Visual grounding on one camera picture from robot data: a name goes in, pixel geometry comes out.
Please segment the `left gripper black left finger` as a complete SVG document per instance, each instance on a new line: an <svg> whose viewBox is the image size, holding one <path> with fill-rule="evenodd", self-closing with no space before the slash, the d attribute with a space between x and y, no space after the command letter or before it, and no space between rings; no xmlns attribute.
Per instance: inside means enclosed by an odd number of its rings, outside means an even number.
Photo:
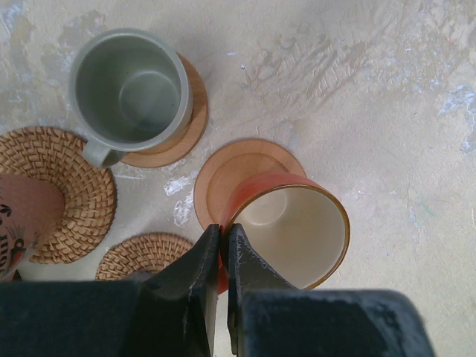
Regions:
<svg viewBox="0 0 476 357"><path fill-rule="evenodd" d="M211 356L219 227L154 276L1 285L3 356Z"/></svg>

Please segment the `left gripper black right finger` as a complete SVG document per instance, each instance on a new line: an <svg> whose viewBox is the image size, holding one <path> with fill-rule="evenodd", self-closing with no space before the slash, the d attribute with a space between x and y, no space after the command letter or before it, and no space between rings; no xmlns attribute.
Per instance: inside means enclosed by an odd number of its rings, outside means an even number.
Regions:
<svg viewBox="0 0 476 357"><path fill-rule="evenodd" d="M433 356L412 302L391 290L299 290L233 225L228 331L236 356Z"/></svg>

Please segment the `woven light brown coaster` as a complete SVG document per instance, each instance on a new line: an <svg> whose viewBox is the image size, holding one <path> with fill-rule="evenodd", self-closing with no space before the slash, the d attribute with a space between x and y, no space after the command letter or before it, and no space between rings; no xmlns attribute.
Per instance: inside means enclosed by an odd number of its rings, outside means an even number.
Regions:
<svg viewBox="0 0 476 357"><path fill-rule="evenodd" d="M82 156L85 141L46 126L1 136L1 172L55 185L65 199L61 225L30 258L32 263L72 263L91 253L111 228L116 190L111 171Z"/></svg>
<svg viewBox="0 0 476 357"><path fill-rule="evenodd" d="M136 272L157 274L194 246L194 242L171 233L148 233L125 239L101 259L95 280L120 280Z"/></svg>

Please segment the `small brown cup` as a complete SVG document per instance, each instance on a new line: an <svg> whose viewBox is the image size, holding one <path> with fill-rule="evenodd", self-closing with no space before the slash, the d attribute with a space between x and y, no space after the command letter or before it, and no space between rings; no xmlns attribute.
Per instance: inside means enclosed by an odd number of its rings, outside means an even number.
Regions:
<svg viewBox="0 0 476 357"><path fill-rule="evenodd" d="M228 289L228 243L240 224L251 247L299 289L322 284L350 244L344 206L328 190L293 173L266 172L242 181L222 212L219 292Z"/></svg>

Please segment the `pink cup orange handle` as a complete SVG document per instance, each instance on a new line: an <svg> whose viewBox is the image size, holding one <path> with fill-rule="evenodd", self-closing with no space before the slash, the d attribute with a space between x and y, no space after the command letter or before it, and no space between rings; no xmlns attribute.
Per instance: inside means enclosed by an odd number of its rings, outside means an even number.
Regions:
<svg viewBox="0 0 476 357"><path fill-rule="evenodd" d="M2 281L12 280L19 266L61 226L64 210L64 196L55 185L1 175Z"/></svg>

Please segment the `small olive grey cup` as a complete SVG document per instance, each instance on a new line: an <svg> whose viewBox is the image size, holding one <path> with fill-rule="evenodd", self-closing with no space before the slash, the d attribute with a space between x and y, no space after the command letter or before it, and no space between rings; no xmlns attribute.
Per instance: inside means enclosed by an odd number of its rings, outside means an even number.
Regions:
<svg viewBox="0 0 476 357"><path fill-rule="evenodd" d="M176 137L193 112L193 90L176 51L133 28L89 40L73 61L68 92L90 137L83 157L98 168Z"/></svg>

